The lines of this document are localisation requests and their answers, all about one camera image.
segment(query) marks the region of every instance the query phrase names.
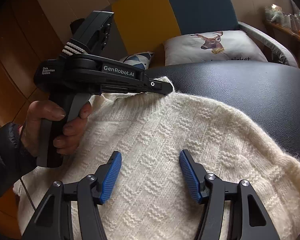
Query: black leather surface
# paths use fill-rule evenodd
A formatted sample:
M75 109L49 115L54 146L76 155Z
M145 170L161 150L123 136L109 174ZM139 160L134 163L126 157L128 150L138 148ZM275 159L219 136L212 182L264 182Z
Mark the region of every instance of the black leather surface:
M275 63L213 61L153 68L176 91L240 109L292 155L300 156L300 69Z

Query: cream sweater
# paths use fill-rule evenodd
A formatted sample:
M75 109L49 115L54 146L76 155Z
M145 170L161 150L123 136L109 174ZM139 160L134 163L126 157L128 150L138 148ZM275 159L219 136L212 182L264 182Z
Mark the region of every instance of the cream sweater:
M300 233L300 163L239 110L175 91L91 100L94 112L76 154L58 169L38 167L23 177L35 206L54 180L79 181L118 150L121 171L111 198L99 206L108 239L193 239L203 206L191 199L179 167L179 152L188 149L207 172L236 183L247 179L281 240ZM24 232L33 209L19 183L15 192ZM74 238L81 239L76 203L72 214ZM220 239L228 217L226 203Z

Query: fabric armrest cover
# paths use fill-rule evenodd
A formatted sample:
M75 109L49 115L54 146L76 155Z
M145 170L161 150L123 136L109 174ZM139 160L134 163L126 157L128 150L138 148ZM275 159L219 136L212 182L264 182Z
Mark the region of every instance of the fabric armrest cover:
M269 47L271 51L279 57L279 60L283 64L298 67L298 63L292 53L275 39L243 22L239 22L239 27L248 35L254 37L258 41L261 41L264 45Z

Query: blue ribbed pad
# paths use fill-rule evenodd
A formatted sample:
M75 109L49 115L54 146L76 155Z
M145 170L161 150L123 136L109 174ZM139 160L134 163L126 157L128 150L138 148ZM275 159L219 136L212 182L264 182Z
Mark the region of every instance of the blue ribbed pad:
M121 153L118 152L102 184L102 194L100 196L100 202L102 204L104 204L111 196L114 184L121 169L121 163L122 156Z
M202 196L200 193L200 184L197 177L194 174L194 171L191 168L185 154L183 151L179 154L180 167L183 173L183 177L188 185L188 189L191 197L197 202L200 203Z

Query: metal pivot bolt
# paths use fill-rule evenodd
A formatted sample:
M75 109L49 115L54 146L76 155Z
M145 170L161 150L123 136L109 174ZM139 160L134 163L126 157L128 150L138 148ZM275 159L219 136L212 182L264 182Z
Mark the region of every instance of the metal pivot bolt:
M54 187L59 187L61 185L61 181L56 180L55 182L53 182L53 186Z
M242 184L243 186L247 187L247 186L249 186L250 183L249 183L249 181L243 179L243 180L241 180L241 184Z
M96 179L96 176L94 176L93 174L89 174L87 176L90 180L95 180Z
M208 173L207 179L214 180L214 179L216 179L216 176L213 173Z

